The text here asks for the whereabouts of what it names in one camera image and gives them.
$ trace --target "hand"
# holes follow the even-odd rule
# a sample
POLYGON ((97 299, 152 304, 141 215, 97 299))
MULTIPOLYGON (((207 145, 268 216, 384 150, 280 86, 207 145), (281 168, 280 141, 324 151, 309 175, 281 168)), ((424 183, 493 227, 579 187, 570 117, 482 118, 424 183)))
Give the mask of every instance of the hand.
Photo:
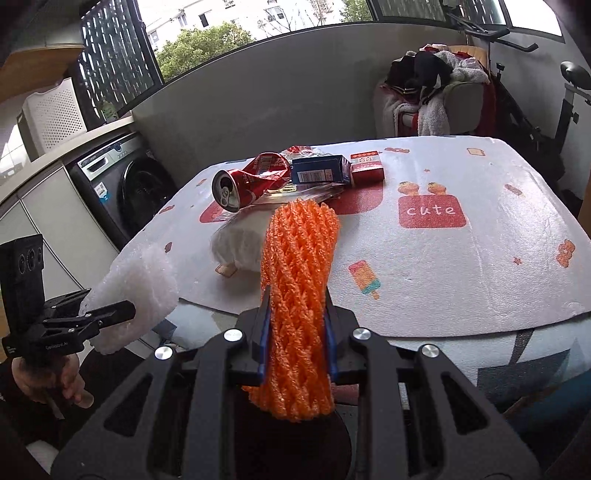
POLYGON ((51 368, 33 368, 23 358, 15 358, 12 361, 12 376, 18 388, 33 401, 47 403, 45 389, 59 387, 65 399, 87 408, 83 400, 89 394, 84 391, 85 382, 78 373, 78 355, 64 356, 59 361, 63 367, 57 375, 51 368))

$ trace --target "red can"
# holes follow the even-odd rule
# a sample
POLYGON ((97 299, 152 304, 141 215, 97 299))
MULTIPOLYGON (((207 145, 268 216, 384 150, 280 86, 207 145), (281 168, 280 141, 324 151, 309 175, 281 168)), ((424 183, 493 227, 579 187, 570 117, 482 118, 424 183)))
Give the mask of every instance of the red can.
POLYGON ((243 170, 220 170, 212 182, 215 201, 237 212, 259 199, 267 190, 277 190, 290 179, 289 162, 279 153, 261 153, 243 170))

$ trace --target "camera lens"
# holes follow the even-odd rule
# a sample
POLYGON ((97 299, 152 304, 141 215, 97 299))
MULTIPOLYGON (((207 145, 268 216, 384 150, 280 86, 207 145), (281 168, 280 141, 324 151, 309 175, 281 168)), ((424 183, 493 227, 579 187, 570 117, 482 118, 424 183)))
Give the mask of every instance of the camera lens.
POLYGON ((27 264, 29 266, 29 270, 33 270, 35 268, 35 251, 29 250, 29 254, 27 256, 27 264))

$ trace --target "green foliage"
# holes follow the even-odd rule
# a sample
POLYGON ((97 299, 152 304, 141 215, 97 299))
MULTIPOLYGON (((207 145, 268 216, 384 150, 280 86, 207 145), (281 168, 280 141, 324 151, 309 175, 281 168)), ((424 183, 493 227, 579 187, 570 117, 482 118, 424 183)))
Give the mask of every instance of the green foliage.
POLYGON ((174 42, 166 42, 156 52, 156 60, 165 81, 197 65, 253 42, 250 33, 236 25, 224 22, 205 30, 184 29, 174 42))
POLYGON ((343 22, 371 22, 373 20, 366 0, 343 0, 345 8, 340 11, 343 22))

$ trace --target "washing machine control panel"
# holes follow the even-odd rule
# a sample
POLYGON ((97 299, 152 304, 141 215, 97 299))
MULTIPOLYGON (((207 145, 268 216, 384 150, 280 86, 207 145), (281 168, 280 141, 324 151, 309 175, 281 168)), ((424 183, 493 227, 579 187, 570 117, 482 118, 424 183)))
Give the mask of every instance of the washing machine control panel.
POLYGON ((129 134, 83 158, 78 162, 78 166, 87 179, 93 180, 119 160, 142 148, 142 138, 138 134, 129 134))

